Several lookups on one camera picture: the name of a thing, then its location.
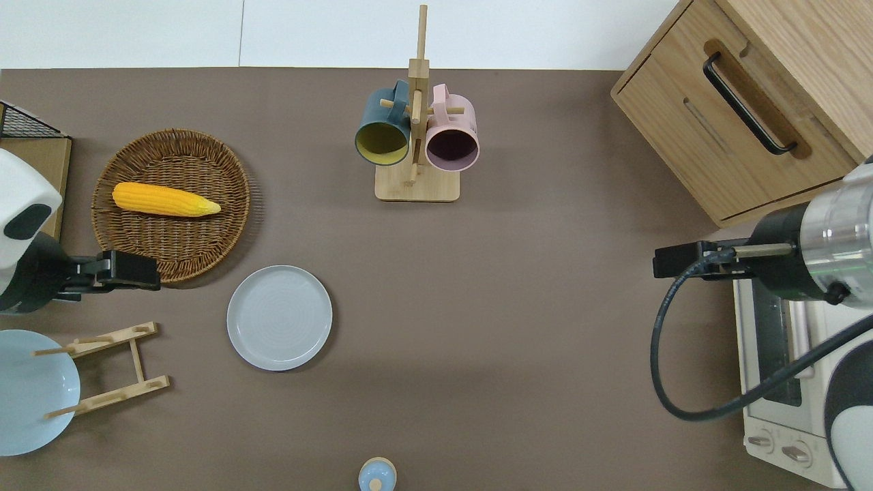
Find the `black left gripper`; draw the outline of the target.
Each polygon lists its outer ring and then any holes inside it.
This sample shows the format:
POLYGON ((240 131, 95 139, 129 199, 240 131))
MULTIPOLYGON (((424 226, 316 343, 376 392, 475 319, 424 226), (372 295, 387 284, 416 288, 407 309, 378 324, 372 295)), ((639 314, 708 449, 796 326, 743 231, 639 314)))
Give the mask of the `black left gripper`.
POLYGON ((52 236, 38 232, 16 262, 2 292, 2 315, 35 312, 52 301, 81 301, 85 293, 100 291, 94 286, 97 271, 103 286, 161 289, 155 258, 119 250, 69 256, 52 236))

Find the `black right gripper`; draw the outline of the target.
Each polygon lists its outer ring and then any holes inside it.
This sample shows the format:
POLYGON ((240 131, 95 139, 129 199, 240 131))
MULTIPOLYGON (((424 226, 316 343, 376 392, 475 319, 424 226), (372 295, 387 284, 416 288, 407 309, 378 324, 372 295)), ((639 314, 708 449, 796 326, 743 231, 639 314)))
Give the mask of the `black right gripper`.
POLYGON ((726 254, 720 273, 759 279, 789 301, 855 303, 855 208, 801 204, 762 218, 747 239, 695 241, 657 248, 653 277, 679 277, 705 254, 726 254))

